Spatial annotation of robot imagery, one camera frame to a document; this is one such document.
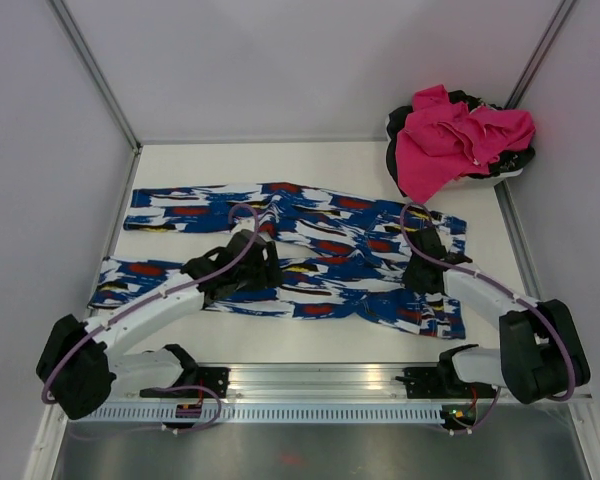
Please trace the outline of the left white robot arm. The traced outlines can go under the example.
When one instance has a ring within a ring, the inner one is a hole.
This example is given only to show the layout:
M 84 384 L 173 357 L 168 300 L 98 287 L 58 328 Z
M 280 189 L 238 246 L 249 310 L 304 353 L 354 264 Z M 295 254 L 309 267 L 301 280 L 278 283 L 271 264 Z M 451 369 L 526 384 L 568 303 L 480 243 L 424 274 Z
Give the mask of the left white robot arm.
M 42 400 L 71 420 L 112 398 L 190 395 L 198 365 L 180 346 L 134 354 L 132 348 L 171 323 L 232 294 L 280 286 L 276 245 L 248 230 L 224 247 L 185 263 L 180 271 L 108 315 L 57 320 L 36 366 Z

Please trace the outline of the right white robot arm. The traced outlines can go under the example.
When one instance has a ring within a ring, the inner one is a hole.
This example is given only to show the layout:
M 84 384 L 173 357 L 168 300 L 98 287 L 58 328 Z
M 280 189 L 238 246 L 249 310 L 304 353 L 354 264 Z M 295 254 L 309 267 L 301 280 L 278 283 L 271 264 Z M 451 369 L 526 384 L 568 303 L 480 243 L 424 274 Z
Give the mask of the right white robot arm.
M 518 294 L 465 255 L 448 252 L 433 227 L 407 233 L 405 239 L 412 255 L 404 286 L 457 300 L 498 332 L 496 348 L 468 344 L 439 355 L 435 380 L 440 391 L 457 396 L 471 384 L 488 384 L 529 405 L 566 401 L 590 382 L 590 366 L 564 302 Z

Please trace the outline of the blue white patterned trousers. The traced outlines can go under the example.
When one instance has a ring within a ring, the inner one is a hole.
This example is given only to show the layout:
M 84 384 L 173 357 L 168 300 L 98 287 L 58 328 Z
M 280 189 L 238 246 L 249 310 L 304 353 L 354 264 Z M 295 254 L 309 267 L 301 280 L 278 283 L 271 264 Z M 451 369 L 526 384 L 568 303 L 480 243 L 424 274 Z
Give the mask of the blue white patterned trousers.
M 463 253 L 467 225 L 440 212 L 286 182 L 142 188 L 130 199 L 127 231 L 204 235 L 257 224 L 279 244 L 301 247 L 280 262 L 282 283 L 237 292 L 217 312 L 300 320 L 351 315 L 402 332 L 462 339 L 460 303 L 405 287 L 411 257 L 405 234 L 434 224 L 454 253 Z

